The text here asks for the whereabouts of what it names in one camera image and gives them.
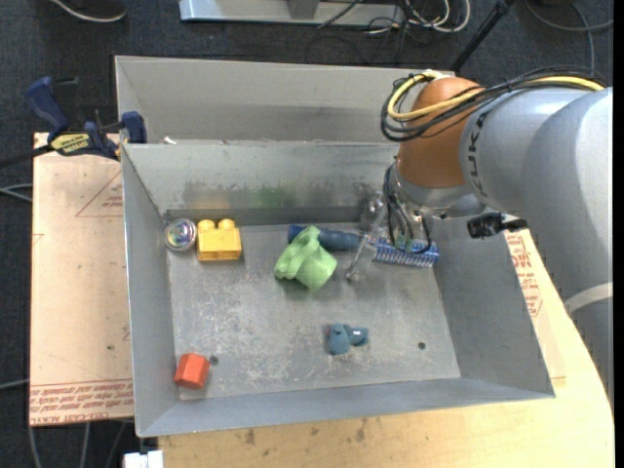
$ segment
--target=red block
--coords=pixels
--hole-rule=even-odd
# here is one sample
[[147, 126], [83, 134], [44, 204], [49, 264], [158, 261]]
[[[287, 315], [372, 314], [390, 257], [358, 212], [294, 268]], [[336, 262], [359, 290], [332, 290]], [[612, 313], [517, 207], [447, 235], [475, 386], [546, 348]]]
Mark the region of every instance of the red block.
[[202, 355], [184, 354], [175, 370], [174, 382], [184, 388], [199, 390], [204, 388], [211, 363]]

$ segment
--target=green sponge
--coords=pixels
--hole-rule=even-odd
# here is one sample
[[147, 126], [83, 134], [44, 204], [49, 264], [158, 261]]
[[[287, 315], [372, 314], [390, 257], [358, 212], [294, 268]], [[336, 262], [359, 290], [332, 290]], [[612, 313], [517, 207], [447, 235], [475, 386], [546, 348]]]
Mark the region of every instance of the green sponge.
[[317, 290], [332, 276], [338, 261], [319, 243], [321, 230], [314, 225], [303, 229], [280, 255], [274, 273], [278, 279], [297, 279]]

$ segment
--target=small round object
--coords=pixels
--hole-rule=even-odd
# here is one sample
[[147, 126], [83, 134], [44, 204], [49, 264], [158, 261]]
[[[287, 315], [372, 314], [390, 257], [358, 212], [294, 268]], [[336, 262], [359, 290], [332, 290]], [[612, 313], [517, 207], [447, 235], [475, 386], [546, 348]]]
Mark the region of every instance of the small round object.
[[177, 218], [165, 227], [165, 244], [174, 252], [185, 252], [195, 246], [197, 226], [188, 218]]

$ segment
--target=bin floor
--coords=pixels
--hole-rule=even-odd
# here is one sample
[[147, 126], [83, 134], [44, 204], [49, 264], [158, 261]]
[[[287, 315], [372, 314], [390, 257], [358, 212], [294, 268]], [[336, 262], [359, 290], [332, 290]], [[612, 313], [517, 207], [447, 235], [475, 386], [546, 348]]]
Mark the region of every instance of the bin floor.
[[[459, 377], [432, 268], [374, 261], [364, 279], [349, 282], [353, 253], [333, 253], [335, 272], [311, 292], [273, 274], [287, 225], [240, 230], [236, 261], [168, 252], [176, 357], [214, 360], [204, 389], [180, 389], [181, 399]], [[369, 343], [330, 355], [325, 330], [333, 323], [368, 328]]]

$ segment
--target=gray metal tray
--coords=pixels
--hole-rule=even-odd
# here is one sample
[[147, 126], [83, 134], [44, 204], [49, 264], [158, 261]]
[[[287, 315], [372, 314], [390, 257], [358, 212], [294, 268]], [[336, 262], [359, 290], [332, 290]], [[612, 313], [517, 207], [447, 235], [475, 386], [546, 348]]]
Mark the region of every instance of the gray metal tray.
[[[394, 154], [357, 142], [124, 147], [140, 436], [552, 397], [506, 243], [471, 240], [464, 220], [435, 223], [434, 268], [375, 262], [354, 283], [340, 253], [316, 292], [273, 275], [288, 225], [353, 228]], [[176, 216], [234, 219], [242, 258], [167, 250]], [[368, 327], [370, 344], [329, 355], [323, 329], [336, 322]], [[218, 359], [201, 391], [173, 382], [186, 352]]]

